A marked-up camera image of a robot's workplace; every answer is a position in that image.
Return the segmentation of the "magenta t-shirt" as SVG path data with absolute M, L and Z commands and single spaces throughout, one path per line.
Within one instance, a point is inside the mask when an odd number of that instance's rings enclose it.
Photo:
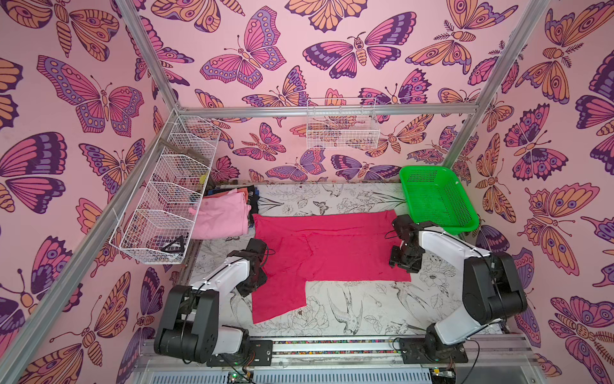
M 272 252 L 267 281 L 252 295 L 252 320 L 269 321 L 307 304 L 308 282 L 408 282 L 389 264 L 397 241 L 394 211 L 323 216 L 254 217 L 255 237 Z

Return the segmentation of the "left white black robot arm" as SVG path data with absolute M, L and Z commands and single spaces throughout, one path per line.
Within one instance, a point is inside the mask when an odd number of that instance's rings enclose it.
M 221 323 L 222 300 L 232 292 L 246 297 L 266 284 L 262 267 L 268 247 L 252 238 L 246 249 L 228 254 L 214 272 L 168 294 L 153 350 L 185 364 L 219 363 L 244 366 L 255 358 L 249 331 Z

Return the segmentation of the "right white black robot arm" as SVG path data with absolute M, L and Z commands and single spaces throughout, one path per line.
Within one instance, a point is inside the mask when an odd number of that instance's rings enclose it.
M 473 246 L 433 222 L 416 223 L 407 214 L 396 217 L 392 226 L 401 244 L 391 250 L 391 267 L 419 272 L 430 252 L 462 273 L 461 306 L 429 325 L 422 341 L 398 339 L 403 363 L 467 363 L 465 342 L 528 308 L 511 255 Z

